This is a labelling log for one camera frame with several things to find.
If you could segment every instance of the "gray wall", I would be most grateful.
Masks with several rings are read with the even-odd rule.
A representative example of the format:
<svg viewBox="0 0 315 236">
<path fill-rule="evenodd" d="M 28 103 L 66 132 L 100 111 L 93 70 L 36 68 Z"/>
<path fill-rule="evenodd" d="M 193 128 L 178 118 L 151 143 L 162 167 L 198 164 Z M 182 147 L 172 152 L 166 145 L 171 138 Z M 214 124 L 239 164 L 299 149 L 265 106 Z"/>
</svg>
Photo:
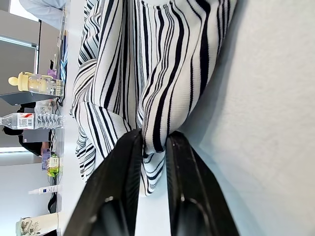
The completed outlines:
<svg viewBox="0 0 315 236">
<path fill-rule="evenodd" d="M 15 38 L 24 42 L 39 44 L 40 23 L 20 16 L 12 15 L 0 10 L 0 35 Z M 38 70 L 40 74 L 46 74 L 56 53 L 58 30 L 46 23 L 42 24 Z M 17 91 L 7 80 L 11 76 L 17 76 L 21 71 L 34 72 L 35 49 L 14 45 L 0 41 L 0 94 Z M 10 106 L 0 99 L 0 117 L 16 112 L 19 106 Z M 0 127 L 0 148 L 19 147 L 17 137 L 10 137 L 2 132 Z"/>
<path fill-rule="evenodd" d="M 35 49 L 0 41 L 0 94 L 18 91 L 8 83 L 8 78 L 21 71 L 33 72 Z M 19 106 L 11 106 L 0 99 L 0 117 L 16 112 Z M 0 148 L 19 147 L 18 137 L 7 136 L 0 131 Z"/>
<path fill-rule="evenodd" d="M 0 1 L 0 10 L 9 11 L 10 9 L 10 0 L 1 0 Z"/>
</svg>

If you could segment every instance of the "plastic water bottle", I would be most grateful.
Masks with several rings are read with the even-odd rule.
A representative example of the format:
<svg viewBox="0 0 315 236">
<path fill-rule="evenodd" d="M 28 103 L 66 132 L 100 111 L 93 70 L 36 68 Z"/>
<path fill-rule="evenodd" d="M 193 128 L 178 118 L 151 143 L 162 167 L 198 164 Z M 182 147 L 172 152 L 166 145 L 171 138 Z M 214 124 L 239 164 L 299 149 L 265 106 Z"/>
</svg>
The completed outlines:
<svg viewBox="0 0 315 236">
<path fill-rule="evenodd" d="M 54 114 L 12 113 L 0 118 L 0 125 L 11 129 L 57 129 L 63 127 L 63 116 Z"/>
</svg>

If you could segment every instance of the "striped fabric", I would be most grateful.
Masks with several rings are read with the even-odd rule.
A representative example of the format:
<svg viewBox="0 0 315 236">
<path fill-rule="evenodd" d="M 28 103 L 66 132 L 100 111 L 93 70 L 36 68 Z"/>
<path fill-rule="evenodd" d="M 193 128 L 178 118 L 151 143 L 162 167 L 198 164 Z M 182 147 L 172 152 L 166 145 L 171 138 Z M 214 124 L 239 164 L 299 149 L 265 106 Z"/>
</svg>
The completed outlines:
<svg viewBox="0 0 315 236">
<path fill-rule="evenodd" d="M 86 180 L 126 132 L 142 128 L 141 193 L 156 188 L 164 144 L 213 73 L 236 0 L 87 0 L 71 114 Z"/>
</svg>

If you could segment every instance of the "small bottle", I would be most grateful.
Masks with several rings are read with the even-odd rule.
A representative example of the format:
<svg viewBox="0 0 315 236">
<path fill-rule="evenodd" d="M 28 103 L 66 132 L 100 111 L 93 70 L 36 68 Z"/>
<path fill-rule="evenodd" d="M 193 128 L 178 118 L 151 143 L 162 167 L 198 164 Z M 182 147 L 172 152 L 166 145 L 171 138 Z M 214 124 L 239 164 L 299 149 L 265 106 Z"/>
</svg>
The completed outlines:
<svg viewBox="0 0 315 236">
<path fill-rule="evenodd" d="M 56 193 L 60 191 L 60 185 L 52 185 L 48 187 L 38 188 L 32 191 L 29 191 L 29 194 L 43 194 L 43 193 Z"/>
<path fill-rule="evenodd" d="M 54 114 L 12 113 L 1 117 L 0 125 L 11 129 L 57 129 L 63 127 L 63 116 Z"/>
<path fill-rule="evenodd" d="M 49 75 L 35 75 L 29 72 L 21 72 L 19 77 L 10 77 L 9 84 L 18 86 L 19 91 L 63 96 L 64 82 L 54 79 Z"/>
</svg>

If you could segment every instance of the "window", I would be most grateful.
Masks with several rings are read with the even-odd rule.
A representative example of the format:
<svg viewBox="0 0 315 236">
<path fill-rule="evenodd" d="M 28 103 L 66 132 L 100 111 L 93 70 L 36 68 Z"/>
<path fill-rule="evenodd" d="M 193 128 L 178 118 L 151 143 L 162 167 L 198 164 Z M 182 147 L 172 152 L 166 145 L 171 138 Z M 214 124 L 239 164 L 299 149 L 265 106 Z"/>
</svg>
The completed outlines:
<svg viewBox="0 0 315 236">
<path fill-rule="evenodd" d="M 11 0 L 10 10 L 11 14 L 21 16 L 33 21 L 38 21 L 38 18 L 34 17 L 32 14 L 27 12 L 20 4 L 19 0 Z"/>
</svg>

